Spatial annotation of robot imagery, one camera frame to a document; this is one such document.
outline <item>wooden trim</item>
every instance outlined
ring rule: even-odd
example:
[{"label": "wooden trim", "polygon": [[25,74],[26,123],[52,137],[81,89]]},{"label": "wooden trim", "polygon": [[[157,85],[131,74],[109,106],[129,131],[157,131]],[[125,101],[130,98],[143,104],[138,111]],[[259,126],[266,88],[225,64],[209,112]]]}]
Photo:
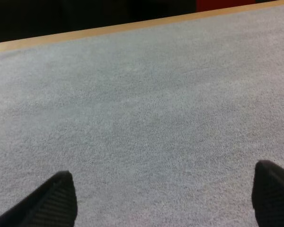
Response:
[{"label": "wooden trim", "polygon": [[42,45],[42,44],[52,44],[52,43],[80,39],[80,38],[96,36],[96,35],[104,35],[104,34],[109,34],[109,33],[123,32],[123,31],[139,29],[139,28],[165,25],[165,24],[176,23],[176,22],[187,21],[187,20],[200,19],[204,17],[212,17],[212,16],[217,16],[217,15],[224,15],[224,14],[238,13],[238,12],[244,12],[244,11],[249,11],[249,10],[263,9],[267,7],[281,6],[281,5],[284,5],[284,0],[270,1],[270,2],[238,6],[238,7],[232,7],[232,8],[225,8],[225,9],[216,9],[216,10],[191,13],[191,14],[185,14],[185,15],[174,16],[174,17],[165,17],[165,18],[160,18],[160,19],[155,19],[155,20],[147,20],[147,21],[141,21],[141,22],[135,22],[135,23],[129,23],[129,24],[92,28],[92,29],[86,29],[86,30],[74,31],[74,32],[66,32],[66,33],[60,33],[60,34],[54,34],[54,35],[45,35],[45,36],[28,38],[28,39],[19,39],[19,40],[0,43],[0,52],[21,49],[21,48],[28,48],[28,47]]}]

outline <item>red object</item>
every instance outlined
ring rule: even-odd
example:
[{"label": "red object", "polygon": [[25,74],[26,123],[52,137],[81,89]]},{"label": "red object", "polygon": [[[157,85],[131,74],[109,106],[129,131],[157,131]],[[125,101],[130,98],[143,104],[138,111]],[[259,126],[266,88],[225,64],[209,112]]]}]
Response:
[{"label": "red object", "polygon": [[255,0],[196,0],[196,11],[207,11],[256,3]]}]

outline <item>dark background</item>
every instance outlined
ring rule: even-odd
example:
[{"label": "dark background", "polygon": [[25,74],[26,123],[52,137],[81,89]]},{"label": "dark background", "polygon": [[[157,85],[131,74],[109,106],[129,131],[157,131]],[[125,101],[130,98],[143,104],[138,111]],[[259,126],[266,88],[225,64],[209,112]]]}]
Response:
[{"label": "dark background", "polygon": [[0,42],[268,0],[0,0]]}]

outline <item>wooden edge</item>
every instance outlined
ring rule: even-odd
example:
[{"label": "wooden edge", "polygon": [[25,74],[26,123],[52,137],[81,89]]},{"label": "wooden edge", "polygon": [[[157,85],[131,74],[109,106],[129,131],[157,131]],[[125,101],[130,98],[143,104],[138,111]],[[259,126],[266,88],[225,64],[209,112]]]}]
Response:
[{"label": "wooden edge", "polygon": [[123,32],[123,31],[139,29],[139,28],[158,26],[158,25],[176,23],[176,22],[187,21],[187,20],[194,20],[194,19],[199,19],[199,18],[204,18],[204,17],[212,17],[212,16],[217,16],[217,15],[224,15],[224,14],[238,13],[238,12],[244,12],[244,11],[249,11],[249,10],[263,9],[263,8],[274,7],[274,6],[281,6],[281,5],[284,5],[284,0],[270,1],[270,2],[238,6],[238,7],[232,7],[232,8],[225,8],[225,9],[216,9],[216,10],[210,10],[210,11],[205,11],[205,12],[184,14],[184,15],[174,16],[174,17],[165,17],[165,18],[160,18],[160,19],[155,19],[155,20],[134,22],[134,23],[129,23],[129,24],[121,24],[121,25],[86,29],[86,30],[81,30],[81,31],[59,33],[59,34],[54,34],[54,35],[44,35],[44,36],[39,36],[39,37],[27,38],[27,39],[19,39],[19,40],[0,43],[0,52],[21,49],[21,48],[28,48],[28,47],[42,45],[42,44],[52,44],[56,42],[80,39],[80,38],[91,37],[91,36],[96,36],[96,35],[104,35],[104,34],[109,34],[109,33]]}]

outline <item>gray carpet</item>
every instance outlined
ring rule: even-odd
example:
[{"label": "gray carpet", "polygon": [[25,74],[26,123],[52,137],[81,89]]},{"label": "gray carpet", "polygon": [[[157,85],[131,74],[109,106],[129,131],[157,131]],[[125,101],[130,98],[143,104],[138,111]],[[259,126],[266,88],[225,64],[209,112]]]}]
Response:
[{"label": "gray carpet", "polygon": [[284,6],[0,53],[0,214],[59,170],[77,227],[255,227],[284,167]]}]

